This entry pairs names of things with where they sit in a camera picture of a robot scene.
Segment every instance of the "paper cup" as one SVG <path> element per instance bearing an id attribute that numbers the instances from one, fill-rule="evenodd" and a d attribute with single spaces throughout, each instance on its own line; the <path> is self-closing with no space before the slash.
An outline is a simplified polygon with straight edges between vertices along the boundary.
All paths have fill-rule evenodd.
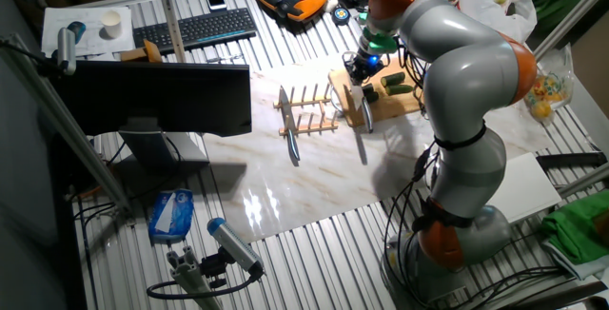
<path id="1" fill-rule="evenodd" d="M 102 15 L 102 25 L 104 25 L 104 29 L 106 29 L 106 33 L 110 38 L 118 38 L 121 36 L 121 15 L 114 11 L 110 10 Z"/>

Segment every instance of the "cucumber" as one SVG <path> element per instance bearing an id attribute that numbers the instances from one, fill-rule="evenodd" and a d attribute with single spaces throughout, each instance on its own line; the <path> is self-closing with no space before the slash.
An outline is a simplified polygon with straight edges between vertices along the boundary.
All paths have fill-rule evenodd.
<path id="1" fill-rule="evenodd" d="M 396 86 L 403 82 L 404 79 L 406 79 L 406 74 L 403 72 L 398 72 L 381 78 L 381 84 L 383 87 Z"/>
<path id="2" fill-rule="evenodd" d="M 387 86 L 384 88 L 384 90 L 387 92 L 387 95 L 392 96 L 392 95 L 398 95 L 401 93 L 408 93 L 408 92 L 412 92 L 414 88 L 412 86 L 409 85 L 403 85 L 403 86 Z"/>
<path id="3" fill-rule="evenodd" d="M 376 91 L 368 92 L 365 94 L 365 99 L 368 101 L 368 104 L 371 105 L 379 100 L 379 93 Z"/>
<path id="4" fill-rule="evenodd" d="M 367 85 L 362 87 L 362 91 L 364 95 L 367 95 L 370 92 L 374 91 L 374 86 L 372 85 L 372 83 L 368 83 Z"/>

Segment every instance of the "metal slatted table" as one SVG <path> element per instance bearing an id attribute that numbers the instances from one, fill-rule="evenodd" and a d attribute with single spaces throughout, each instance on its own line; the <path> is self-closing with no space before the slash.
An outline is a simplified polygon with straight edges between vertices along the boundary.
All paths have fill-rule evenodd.
<path id="1" fill-rule="evenodd" d="M 254 0 L 226 2 L 229 9 L 248 7 L 251 10 L 258 28 L 257 36 L 187 51 L 189 63 L 205 63 L 243 54 L 243 58 L 225 60 L 223 63 L 246 63 L 253 71 L 258 71 L 357 49 L 361 30 L 353 20 L 348 26 L 336 27 L 326 13 L 322 21 L 295 25 L 295 28 L 288 31 L 260 11 Z M 176 0 L 176 3 L 178 19 L 209 12 L 205 0 Z M 88 5 L 99 6 L 128 6 L 132 11 L 135 28 L 166 21 L 160 0 L 111 0 Z M 164 61 L 175 62 L 175 55 L 165 56 Z M 557 115 L 554 123 L 545 128 L 553 146 L 536 154 L 594 151 L 586 130 L 569 107 L 559 110 Z M 205 150 L 199 135 L 189 135 Z M 122 139 L 115 133 L 96 138 L 96 144 L 106 157 L 111 157 L 121 143 Z M 119 160 L 128 154 L 128 149 L 124 149 Z M 553 169 L 548 172 L 548 178 L 556 185 L 568 184 L 591 170 L 589 167 L 577 166 Z M 138 202 L 133 206 L 135 223 L 127 223 L 120 216 L 102 215 L 94 218 L 86 232 L 90 244 L 92 276 L 87 269 L 83 232 L 80 225 L 76 225 L 89 309 L 96 308 L 93 289 L 99 309 L 198 308 L 192 300 L 154 300 L 146 295 L 148 286 L 171 280 L 167 252 L 181 252 L 186 245 L 194 248 L 199 259 L 217 252 L 218 244 L 206 232 L 206 224 L 210 219 L 224 216 L 213 171 L 210 167 L 203 169 L 185 181 L 183 187 L 191 189 L 195 195 L 193 223 L 184 242 L 171 246 L 151 244 L 147 233 L 149 209 Z M 568 197 L 562 204 L 603 188 L 602 184 L 595 184 Z M 102 194 L 92 201 L 84 202 L 83 207 L 107 201 Z M 387 221 L 386 210 L 390 206 L 390 200 L 373 203 L 253 242 L 252 248 L 264 260 L 266 276 L 245 290 L 220 297 L 224 308 L 395 308 L 382 280 L 379 265 Z M 411 202 L 409 207 L 411 210 L 407 212 L 407 220 L 411 223 L 415 216 L 420 215 L 421 210 L 416 202 Z M 78 211 L 77 204 L 74 205 L 74 210 Z M 522 269 L 550 265 L 549 257 L 540 249 L 535 236 L 544 215 L 546 212 L 515 225 L 512 229 L 512 244 L 492 259 L 467 267 L 463 271 L 466 289 L 455 293 L 454 298 L 449 300 L 463 302 L 491 283 Z M 396 232 L 397 225 L 398 222 L 393 221 L 389 228 L 390 235 Z M 226 276 L 229 286 L 240 284 L 247 278 L 238 266 L 230 266 Z M 176 286 L 170 289 L 172 293 L 181 291 Z"/>

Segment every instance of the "black keyboard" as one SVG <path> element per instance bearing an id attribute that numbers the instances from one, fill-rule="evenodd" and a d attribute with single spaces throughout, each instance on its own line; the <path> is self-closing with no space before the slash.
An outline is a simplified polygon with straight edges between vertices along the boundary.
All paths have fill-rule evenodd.
<path id="1" fill-rule="evenodd" d="M 212 12 L 179 20 L 184 48 L 199 48 L 256 35 L 256 25 L 248 9 Z M 161 53 L 173 52 L 167 23 L 133 29 L 136 48 L 144 39 L 156 44 Z"/>

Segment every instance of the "metal pole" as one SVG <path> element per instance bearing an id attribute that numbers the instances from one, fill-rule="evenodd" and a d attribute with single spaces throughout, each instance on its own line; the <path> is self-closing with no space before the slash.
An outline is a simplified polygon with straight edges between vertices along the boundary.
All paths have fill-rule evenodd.
<path id="1" fill-rule="evenodd" d="M 567 198 L 594 183 L 602 181 L 607 177 L 609 177 L 609 163 L 605 163 L 594 171 L 583 175 L 576 181 L 563 186 L 559 189 L 559 195 L 563 198 Z"/>
<path id="2" fill-rule="evenodd" d="M 163 4 L 163 10 L 165 11 L 165 17 L 167 18 L 167 27 L 169 29 L 169 36 L 171 37 L 171 43 L 173 44 L 173 50 L 178 63 L 185 63 L 187 56 L 184 53 L 184 43 L 182 42 L 182 34 L 180 33 L 180 26 L 175 16 L 175 3 L 173 0 L 161 0 Z"/>
<path id="3" fill-rule="evenodd" d="M 535 54 L 537 61 L 539 61 L 548 50 L 554 48 L 559 43 L 560 39 L 562 39 L 562 37 L 564 37 L 564 35 L 571 30 L 571 28 L 577 24 L 583 15 L 585 15 L 588 10 L 593 8 L 598 1 L 599 0 L 579 1 L 578 4 L 567 14 L 567 16 L 560 21 L 559 25 L 552 30 L 550 35 L 548 35 L 543 42 L 537 48 L 535 48 L 533 53 Z"/>
<path id="4" fill-rule="evenodd" d="M 26 49 L 26 46 L 23 45 L 17 35 L 11 35 L 9 42 L 19 48 Z M 0 49 L 0 57 L 28 90 L 45 115 L 49 117 L 55 128 L 61 133 L 97 183 L 104 188 L 104 191 L 116 203 L 119 209 L 127 213 L 130 212 L 131 207 L 123 189 L 116 182 L 97 153 L 95 153 L 85 133 L 78 126 L 76 120 L 74 120 L 49 80 L 40 77 L 31 60 L 22 53 L 2 48 Z"/>

